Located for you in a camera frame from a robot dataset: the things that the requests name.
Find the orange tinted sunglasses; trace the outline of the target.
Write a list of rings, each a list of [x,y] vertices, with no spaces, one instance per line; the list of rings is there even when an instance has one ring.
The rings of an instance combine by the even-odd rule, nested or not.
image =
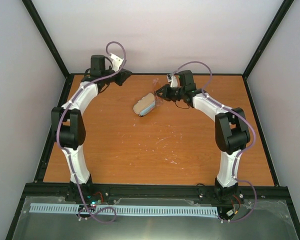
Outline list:
[[[158,91],[161,89],[162,84],[158,78],[152,80],[152,88],[153,88],[153,95],[154,95],[154,102],[155,106],[159,107],[163,104],[163,99],[159,97]]]

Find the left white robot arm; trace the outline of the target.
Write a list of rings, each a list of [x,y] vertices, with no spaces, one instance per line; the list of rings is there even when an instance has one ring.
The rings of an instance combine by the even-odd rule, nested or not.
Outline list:
[[[96,55],[95,72],[82,78],[78,89],[73,96],[61,107],[54,107],[51,110],[51,130],[54,140],[64,154],[70,171],[70,181],[80,186],[76,195],[82,201],[89,201],[93,198],[94,188],[87,183],[91,179],[88,171],[83,144],[86,139],[86,129],[83,121],[83,113],[96,98],[103,86],[116,83],[121,86],[125,79],[122,77],[126,70],[126,60],[111,53],[109,60],[110,69],[104,69],[106,57]]]

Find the brown striped glasses case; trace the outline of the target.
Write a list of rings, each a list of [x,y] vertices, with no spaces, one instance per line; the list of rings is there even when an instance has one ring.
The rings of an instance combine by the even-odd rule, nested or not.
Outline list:
[[[132,110],[136,115],[139,116],[139,113],[153,102],[155,102],[154,94],[148,93],[133,106]]]

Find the light blue cleaning cloth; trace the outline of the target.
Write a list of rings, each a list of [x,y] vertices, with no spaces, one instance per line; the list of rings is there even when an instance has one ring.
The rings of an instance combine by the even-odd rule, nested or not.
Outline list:
[[[148,113],[150,113],[154,108],[156,107],[155,102],[153,102],[152,104],[150,104],[149,106],[147,106],[145,109],[143,109],[138,116],[139,117],[144,117],[145,115],[147,115]]]

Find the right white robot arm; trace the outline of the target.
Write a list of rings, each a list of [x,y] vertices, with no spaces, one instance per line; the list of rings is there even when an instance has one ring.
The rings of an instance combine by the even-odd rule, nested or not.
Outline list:
[[[198,89],[193,73],[184,70],[178,77],[167,75],[168,83],[155,91],[165,101],[183,101],[214,121],[215,142],[220,150],[220,167],[214,182],[214,195],[225,202],[238,192],[238,164],[242,151],[250,142],[250,131],[242,108],[230,108],[205,90]]]

